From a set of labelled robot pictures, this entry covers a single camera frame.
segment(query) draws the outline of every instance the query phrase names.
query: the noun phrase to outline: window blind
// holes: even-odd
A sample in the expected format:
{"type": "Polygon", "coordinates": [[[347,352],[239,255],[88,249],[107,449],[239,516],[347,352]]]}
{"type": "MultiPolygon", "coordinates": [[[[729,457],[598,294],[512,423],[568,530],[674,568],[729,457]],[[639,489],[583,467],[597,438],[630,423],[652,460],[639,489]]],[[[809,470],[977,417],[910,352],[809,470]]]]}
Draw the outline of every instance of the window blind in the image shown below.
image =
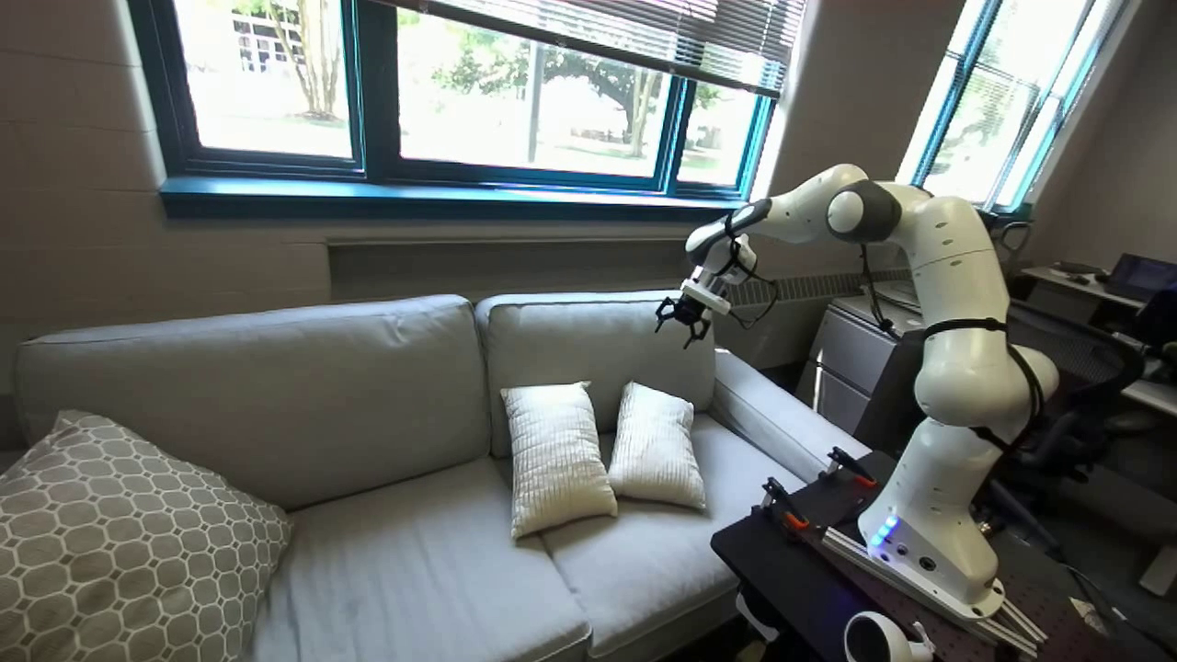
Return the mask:
{"type": "Polygon", "coordinates": [[[778,91],[791,0],[375,0],[729,90],[778,91]]]}

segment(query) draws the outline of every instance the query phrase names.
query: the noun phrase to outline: couch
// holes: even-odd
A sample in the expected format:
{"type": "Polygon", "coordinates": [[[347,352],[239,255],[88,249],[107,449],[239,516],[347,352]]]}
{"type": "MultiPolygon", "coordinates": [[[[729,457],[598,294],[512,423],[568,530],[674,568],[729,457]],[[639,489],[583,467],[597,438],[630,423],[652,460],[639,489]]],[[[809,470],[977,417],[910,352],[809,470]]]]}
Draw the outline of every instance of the couch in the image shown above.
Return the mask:
{"type": "Polygon", "coordinates": [[[293,538],[261,662],[662,657],[737,613],[711,535],[771,473],[864,454],[750,363],[656,335],[662,294],[456,294],[57,332],[17,348],[17,423],[109,417],[278,505],[293,538]],[[619,499],[512,538],[504,385],[587,384],[603,457],[625,384],[695,406],[706,510],[619,499]]]}

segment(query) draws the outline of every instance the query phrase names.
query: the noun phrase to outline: fabric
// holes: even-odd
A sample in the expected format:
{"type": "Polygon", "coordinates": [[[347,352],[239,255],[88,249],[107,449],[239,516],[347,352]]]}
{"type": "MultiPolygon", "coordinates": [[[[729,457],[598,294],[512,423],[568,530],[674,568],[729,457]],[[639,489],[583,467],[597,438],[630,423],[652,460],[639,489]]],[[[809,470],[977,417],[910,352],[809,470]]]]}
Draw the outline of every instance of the fabric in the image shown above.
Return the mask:
{"type": "Polygon", "coordinates": [[[241,657],[278,508],[64,413],[0,473],[0,657],[241,657]]]}
{"type": "Polygon", "coordinates": [[[283,508],[468,462],[489,430],[453,294],[45,335],[15,389],[27,438],[57,407],[100,413],[283,508]]]}
{"type": "Polygon", "coordinates": [[[610,460],[613,492],[632,499],[706,508],[691,423],[691,401],[630,384],[610,460]]]}
{"type": "Polygon", "coordinates": [[[623,499],[619,517],[583,517],[544,535],[544,543],[580,600],[591,629],[587,657],[647,652],[652,635],[711,604],[731,604],[737,579],[711,553],[711,535],[761,505],[771,473],[785,489],[800,483],[729,426],[697,417],[695,449],[706,479],[706,510],[623,499]]]}
{"type": "MultiPolygon", "coordinates": [[[[495,294],[479,303],[489,389],[583,380],[598,435],[613,430],[625,384],[677,392],[702,413],[712,392],[712,335],[688,342],[685,325],[656,332],[666,294],[495,294]]],[[[512,457],[501,413],[489,407],[489,417],[489,449],[512,457]]]]}
{"type": "Polygon", "coordinates": [[[831,462],[831,449],[867,457],[867,444],[819,421],[813,407],[805,407],[797,399],[770,384],[729,348],[716,348],[712,358],[711,413],[805,483],[813,483],[831,462]]]}
{"type": "Polygon", "coordinates": [[[619,516],[583,384],[515,385],[504,389],[504,407],[512,426],[515,538],[619,516]]]}
{"type": "Polygon", "coordinates": [[[512,542],[493,460],[289,516],[256,662],[583,657],[583,618],[536,538],[512,542]]]}

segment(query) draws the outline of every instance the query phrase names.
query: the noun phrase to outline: white pillow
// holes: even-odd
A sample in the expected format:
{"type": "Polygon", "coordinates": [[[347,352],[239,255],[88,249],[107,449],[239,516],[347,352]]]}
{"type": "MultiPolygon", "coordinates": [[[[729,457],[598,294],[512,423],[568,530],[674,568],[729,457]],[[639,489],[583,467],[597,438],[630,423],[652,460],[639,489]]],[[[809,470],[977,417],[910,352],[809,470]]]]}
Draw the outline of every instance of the white pillow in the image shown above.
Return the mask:
{"type": "Polygon", "coordinates": [[[619,516],[598,462],[583,384],[504,389],[512,430],[512,535],[527,538],[574,517],[619,516]]]}
{"type": "Polygon", "coordinates": [[[610,462],[613,492],[706,510],[691,423],[691,401],[630,384],[623,392],[619,443],[610,462]]]}

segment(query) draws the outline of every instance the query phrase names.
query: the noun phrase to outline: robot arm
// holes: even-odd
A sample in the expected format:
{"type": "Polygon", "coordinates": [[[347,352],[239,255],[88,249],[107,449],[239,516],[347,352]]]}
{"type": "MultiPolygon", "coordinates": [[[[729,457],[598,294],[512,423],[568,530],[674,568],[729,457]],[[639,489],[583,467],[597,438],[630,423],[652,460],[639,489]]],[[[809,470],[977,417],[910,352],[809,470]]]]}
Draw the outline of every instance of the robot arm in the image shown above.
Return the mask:
{"type": "Polygon", "coordinates": [[[845,558],[867,564],[870,573],[972,627],[997,609],[1016,613],[972,499],[1059,385],[1059,372],[1047,358],[1006,342],[1005,271],[983,218],[961,200],[836,166],[786,195],[695,229],[685,248],[695,270],[679,294],[662,303],[659,325],[685,321],[697,338],[712,315],[729,315],[723,291],[756,264],[753,232],[786,244],[902,248],[924,315],[924,363],[911,389],[927,421],[881,492],[859,510],[864,549],[845,558]]]}
{"type": "Polygon", "coordinates": [[[857,166],[831,166],[786,195],[756,200],[723,220],[695,229],[685,244],[695,270],[679,283],[679,294],[659,304],[659,327],[679,321],[691,327],[691,338],[702,338],[712,315],[731,313],[723,291],[738,288],[756,270],[750,232],[786,244],[819,240],[829,235],[831,200],[857,179],[867,179],[867,172],[857,166]]]}

